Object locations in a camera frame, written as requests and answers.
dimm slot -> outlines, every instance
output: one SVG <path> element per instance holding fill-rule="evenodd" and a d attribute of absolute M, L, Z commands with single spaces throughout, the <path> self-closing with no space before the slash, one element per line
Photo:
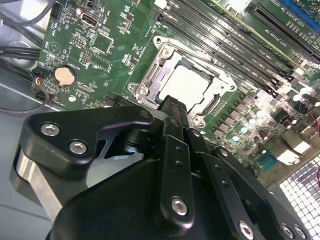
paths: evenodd
<path fill-rule="evenodd" d="M 306 59 L 315 64 L 320 64 L 320 54 L 318 51 L 297 36 L 290 28 L 280 22 L 261 5 L 258 4 L 252 11 L 252 14 L 260 22 L 269 27 L 279 38 L 298 50 Z"/>
<path fill-rule="evenodd" d="M 178 34 L 181 34 L 182 36 L 184 36 L 186 39 L 188 39 L 195 46 L 198 46 L 199 48 L 205 50 L 212 58 L 217 58 L 219 61 L 221 61 L 221 63 L 225 64 L 226 66 L 229 66 L 231 69 L 234 69 L 235 72 L 228 72 L 228 73 L 230 75 L 232 75 L 234 78 L 236 78 L 239 82 L 243 82 L 244 79 L 238 77 L 237 74 L 242 75 L 243 77 L 245 77 L 246 79 L 251 81 L 253 84 L 256 84 L 260 88 L 266 90 L 266 92 L 271 93 L 271 94 L 274 93 L 274 90 L 271 87 L 269 87 L 268 85 L 266 85 L 264 82 L 261 82 L 261 81 L 257 80 L 256 78 L 251 77 L 248 73 L 246 73 L 244 70 L 242 70 L 238 66 L 234 65 L 227 58 L 221 57 L 220 55 L 218 55 L 215 51 L 213 51 L 213 49 L 209 45 L 207 45 L 204 42 L 199 41 L 199 39 L 197 39 L 197 37 L 190 35 L 189 32 L 188 33 L 185 32 L 185 30 L 183 28 L 179 27 L 178 25 L 172 24 L 170 19 L 162 17 L 162 19 L 160 19 L 160 21 L 163 25 L 174 30 Z"/>
<path fill-rule="evenodd" d="M 191 20 L 187 19 L 186 17 L 182 16 L 181 14 L 177 13 L 174 10 L 171 10 L 170 14 L 175 19 L 179 19 L 180 22 L 184 22 L 188 26 L 191 26 L 195 31 L 197 31 L 198 33 L 203 35 L 205 38 L 207 38 L 208 40 L 212 41 L 214 44 L 219 46 L 228 55 L 232 56 L 239 64 L 242 63 L 240 65 L 245 66 L 248 69 L 251 69 L 252 72 L 258 73 L 258 75 L 260 75 L 259 77 L 264 82 L 269 82 L 269 80 L 274 80 L 274 81 L 278 82 L 278 80 L 274 79 L 274 77 L 270 73 L 264 72 L 258 66 L 254 65 L 253 63 L 251 63 L 247 59 L 239 56 L 239 54 L 237 53 L 237 51 L 233 47 L 231 47 L 229 44 L 227 44 L 223 41 L 220 41 L 220 39 L 215 38 L 214 36 L 212 36 L 211 34 L 206 32 L 205 30 L 201 29 L 197 24 L 194 24 Z"/>
<path fill-rule="evenodd" d="M 228 15 L 221 15 L 219 14 L 215 9 L 213 9 L 212 7 L 210 7 L 209 5 L 207 5 L 205 2 L 203 2 L 202 0 L 193 0 L 195 1 L 197 4 L 201 5 L 202 7 L 206 8 L 206 10 L 208 11 L 209 14 L 212 14 L 216 17 L 218 17 L 221 21 L 224 21 L 226 24 L 228 24 L 229 26 L 233 27 L 235 30 L 243 33 L 246 37 L 247 37 L 247 41 L 249 42 L 253 42 L 256 43 L 258 46 L 261 46 L 263 48 L 263 50 L 270 56 L 272 56 L 274 59 L 278 59 L 279 61 L 281 61 L 281 63 L 290 68 L 290 69 L 294 69 L 296 66 L 292 64 L 292 62 L 289 62 L 286 59 L 280 58 L 278 55 L 276 55 L 275 53 L 273 53 L 272 51 L 270 51 L 268 48 L 266 48 L 258 39 L 256 39 L 254 37 L 254 35 L 252 35 L 251 33 L 243 30 L 242 28 L 240 28 L 239 26 L 237 26 L 235 23 L 232 22 L 232 20 L 228 17 Z"/>
<path fill-rule="evenodd" d="M 183 8 L 181 8 L 179 6 L 179 8 L 177 8 L 177 9 L 180 9 L 180 10 L 184 9 L 184 10 L 187 10 L 188 12 L 192 13 L 200 21 L 202 21 L 207 26 L 209 26 L 212 29 L 214 29 L 215 31 L 217 31 L 224 38 L 226 38 L 229 41 L 231 41 L 235 46 L 240 48 L 243 52 L 247 53 L 248 55 L 251 55 L 252 58 L 256 58 L 255 60 L 260 62 L 260 64 L 264 65 L 266 68 L 269 68 L 268 69 L 269 71 L 274 72 L 276 74 L 279 74 L 280 76 L 285 76 L 289 72 L 289 70 L 288 71 L 282 70 L 272 60 L 270 60 L 267 57 L 264 57 L 263 55 L 259 54 L 255 49 L 252 49 L 252 48 L 248 47 L 248 45 L 246 45 L 245 42 L 243 42 L 241 39 L 239 39 L 239 36 L 234 34 L 232 31 L 229 31 L 223 25 L 212 21 L 207 15 L 205 15 L 203 12 L 200 12 L 196 7 L 194 7 L 190 3 L 190 1 L 186 1 L 186 0 L 176 0 L 176 1 L 180 3 L 181 7 L 183 7 Z M 246 40 L 246 42 L 247 42 L 247 44 L 249 43 L 250 45 L 255 45 L 259 49 L 261 49 L 261 47 L 262 47 L 262 46 L 257 46 L 255 43 L 249 42 L 248 40 Z"/>

green circuit board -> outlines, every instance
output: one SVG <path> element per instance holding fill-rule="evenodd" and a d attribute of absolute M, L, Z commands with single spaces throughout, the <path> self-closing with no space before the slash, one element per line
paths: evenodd
<path fill-rule="evenodd" d="M 319 35 L 276 0 L 244 0 L 237 4 L 239 1 L 235 0 L 171 2 L 170 8 L 162 9 L 154 0 L 57 1 L 38 67 L 53 73 L 59 66 L 69 66 L 76 72 L 76 81 L 61 86 L 51 74 L 42 83 L 54 96 L 53 101 L 68 110 L 105 107 L 106 98 L 116 96 L 150 108 L 137 101 L 128 86 L 139 84 L 149 69 L 158 52 L 153 43 L 155 36 L 178 40 L 190 49 L 210 54 L 211 62 L 230 73 L 237 85 L 236 91 L 226 92 L 205 116 L 205 125 L 199 128 L 205 139 L 224 142 L 239 158 L 257 157 L 255 148 L 248 146 L 259 130 L 264 129 L 272 136 L 285 131 L 281 125 L 267 125 L 271 116 L 286 109 L 297 119 L 302 118 L 290 106 L 288 96 L 274 102 L 264 91 L 274 75 L 281 74 L 286 79 L 299 68 L 299 82 L 313 87 L 312 94 L 317 95 Z M 263 20 L 269 18 L 261 18 L 266 13 L 277 16 L 273 24 L 283 24 L 282 29 L 292 31 L 297 40 L 266 25 Z M 86 21 L 90 20 L 91 25 L 84 22 L 84 16 L 89 17 Z M 257 99 L 247 105 L 248 111 L 223 137 L 217 136 L 213 130 L 244 96 Z M 230 134 L 239 133 L 237 124 L 247 115 L 253 115 L 257 107 L 263 108 L 267 117 L 257 121 L 239 141 L 232 141 Z"/>
<path fill-rule="evenodd" d="M 293 0 L 293 2 L 320 24 L 320 4 L 318 0 Z"/>

chip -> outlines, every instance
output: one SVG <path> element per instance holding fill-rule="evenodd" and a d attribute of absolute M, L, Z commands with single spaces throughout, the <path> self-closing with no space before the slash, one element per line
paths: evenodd
<path fill-rule="evenodd" d="M 220 138 L 222 138 L 222 137 L 224 136 L 224 134 L 223 134 L 221 131 L 219 131 L 218 129 L 216 129 L 216 128 L 214 128 L 214 129 L 212 130 L 212 133 L 213 133 L 214 136 L 215 136 L 216 138 L 218 138 L 218 139 L 220 139 Z"/>
<path fill-rule="evenodd" d="M 238 119 L 238 118 L 242 118 L 243 117 L 243 115 L 240 112 L 238 112 L 238 111 L 236 111 L 234 109 L 231 110 L 230 116 L 233 117 L 234 119 Z"/>
<path fill-rule="evenodd" d="M 226 124 L 232 126 L 232 125 L 236 122 L 236 120 L 234 120 L 234 119 L 232 119 L 231 117 L 228 117 L 228 116 L 227 116 L 227 117 L 224 119 L 224 122 L 225 122 Z"/>
<path fill-rule="evenodd" d="M 242 103 L 238 103 L 236 105 L 236 109 L 238 109 L 240 112 L 246 112 L 249 110 L 249 107 L 247 107 L 246 105 L 242 104 Z"/>
<path fill-rule="evenodd" d="M 243 101 L 244 103 L 246 103 L 246 104 L 254 104 L 254 103 L 255 103 L 255 100 L 252 99 L 252 98 L 249 97 L 249 96 L 245 96 L 245 97 L 242 99 L 242 101 Z"/>
<path fill-rule="evenodd" d="M 227 133 L 230 129 L 230 127 L 224 123 L 219 124 L 217 127 L 218 129 L 220 129 L 222 132 L 225 132 L 225 133 Z"/>

port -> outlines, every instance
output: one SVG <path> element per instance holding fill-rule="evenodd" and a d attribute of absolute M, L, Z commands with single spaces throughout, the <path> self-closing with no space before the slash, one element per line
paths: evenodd
<path fill-rule="evenodd" d="M 96 27 L 98 25 L 98 21 L 94 19 L 92 16 L 89 16 L 87 13 L 82 14 L 82 21 L 91 27 Z"/>
<path fill-rule="evenodd" d="M 264 9 L 261 5 L 257 5 L 252 11 L 252 14 L 261 23 L 269 27 L 275 34 L 285 42 L 289 43 L 293 48 L 297 49 L 301 55 L 307 60 L 320 64 L 320 54 L 310 44 L 297 36 L 290 28 L 280 22 L 270 12 Z"/>

black metal arm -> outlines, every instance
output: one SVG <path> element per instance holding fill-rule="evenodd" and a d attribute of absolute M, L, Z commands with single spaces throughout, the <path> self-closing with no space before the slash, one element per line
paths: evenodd
<path fill-rule="evenodd" d="M 106 157 L 144 155 L 88 188 L 100 140 Z M 226 149 L 208 149 L 169 96 L 152 113 L 129 105 L 35 114 L 13 168 L 17 191 L 52 219 L 50 240 L 311 240 Z"/>

